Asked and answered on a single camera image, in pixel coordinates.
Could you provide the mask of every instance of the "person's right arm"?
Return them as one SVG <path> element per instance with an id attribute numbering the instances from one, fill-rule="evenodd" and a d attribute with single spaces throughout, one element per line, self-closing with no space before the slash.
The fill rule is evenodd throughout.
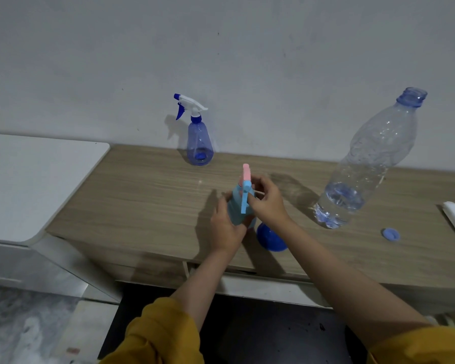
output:
<path id="1" fill-rule="evenodd" d="M 262 200 L 249 195 L 255 215 L 285 241 L 324 298 L 367 348 L 430 326 L 411 306 L 338 259 L 291 220 L 279 189 L 269 178 L 253 175 L 252 182 L 256 190 L 265 193 Z"/>

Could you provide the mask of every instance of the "white spray head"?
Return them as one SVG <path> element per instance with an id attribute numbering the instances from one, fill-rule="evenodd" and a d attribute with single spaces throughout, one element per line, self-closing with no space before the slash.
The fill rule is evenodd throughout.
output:
<path id="1" fill-rule="evenodd" d="M 207 107 L 202 106 L 192 98 L 177 93 L 174 94 L 174 98 L 178 101 L 178 114 L 176 120 L 180 119 L 186 109 L 191 112 L 192 117 L 199 117 L 201 111 L 207 111 Z"/>

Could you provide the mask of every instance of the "blue round object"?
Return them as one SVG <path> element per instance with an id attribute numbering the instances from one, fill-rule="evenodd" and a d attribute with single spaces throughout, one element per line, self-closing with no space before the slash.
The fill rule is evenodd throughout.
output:
<path id="1" fill-rule="evenodd" d="M 258 226 L 256 238 L 268 251 L 284 251 L 287 248 L 285 242 L 264 223 Z"/>
<path id="2" fill-rule="evenodd" d="M 398 241 L 401 238 L 399 232 L 395 229 L 382 230 L 382 236 L 384 236 L 389 241 Z"/>

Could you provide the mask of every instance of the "black mat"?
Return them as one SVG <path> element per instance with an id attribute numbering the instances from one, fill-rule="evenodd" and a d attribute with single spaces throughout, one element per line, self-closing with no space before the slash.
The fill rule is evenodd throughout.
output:
<path id="1" fill-rule="evenodd" d="M 128 323 L 145 305 L 173 292 L 126 284 L 98 358 L 118 347 Z M 331 310 L 216 294 L 200 332 L 200 351 L 206 363 L 350 364 L 345 328 Z M 360 342 L 351 341 L 359 351 L 356 345 Z"/>

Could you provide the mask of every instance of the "forearm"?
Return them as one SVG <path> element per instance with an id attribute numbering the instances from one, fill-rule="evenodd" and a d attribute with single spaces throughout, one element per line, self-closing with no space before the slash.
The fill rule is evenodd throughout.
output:
<path id="1" fill-rule="evenodd" d="M 201 263 L 194 275 L 171 295 L 181 303 L 200 331 L 219 281 L 233 254 L 228 251 L 212 251 Z"/>
<path id="2" fill-rule="evenodd" d="M 275 226 L 274 231 L 325 299 L 370 347 L 396 334 L 429 325 L 428 321 L 396 295 L 311 238 L 295 222 Z"/>

